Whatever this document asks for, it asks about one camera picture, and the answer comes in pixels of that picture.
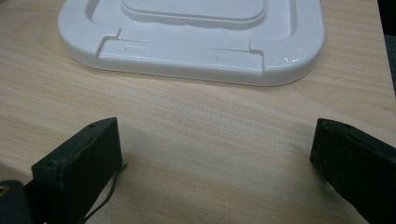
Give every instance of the white plastic tray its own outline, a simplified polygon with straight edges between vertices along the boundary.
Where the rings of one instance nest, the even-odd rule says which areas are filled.
[[[70,54],[99,69],[274,86],[323,47],[320,0],[66,0]]]

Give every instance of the light wood surface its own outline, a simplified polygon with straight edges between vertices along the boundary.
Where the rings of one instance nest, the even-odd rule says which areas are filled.
[[[396,147],[396,101],[375,0],[323,0],[307,77],[261,88],[100,71],[57,30],[61,0],[0,3],[0,179],[85,125],[118,117],[129,163],[90,223],[366,223],[309,161],[317,118]]]

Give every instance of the white plastic object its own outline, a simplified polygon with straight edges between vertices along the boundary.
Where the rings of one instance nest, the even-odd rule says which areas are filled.
[[[91,67],[255,86],[305,76],[325,40],[320,0],[66,0],[59,30]]]

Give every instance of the wood grain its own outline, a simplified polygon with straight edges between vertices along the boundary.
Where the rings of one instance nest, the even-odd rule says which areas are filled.
[[[91,223],[365,223],[309,162],[317,118],[396,147],[396,102],[375,0],[323,0],[317,67],[260,88],[100,71],[71,58],[64,1],[0,4],[0,179],[86,124],[118,117],[128,168]]]

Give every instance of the plastic lid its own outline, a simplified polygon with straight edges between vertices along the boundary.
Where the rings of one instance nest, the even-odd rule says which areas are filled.
[[[59,31],[88,66],[255,86],[311,71],[320,0],[66,0]]]

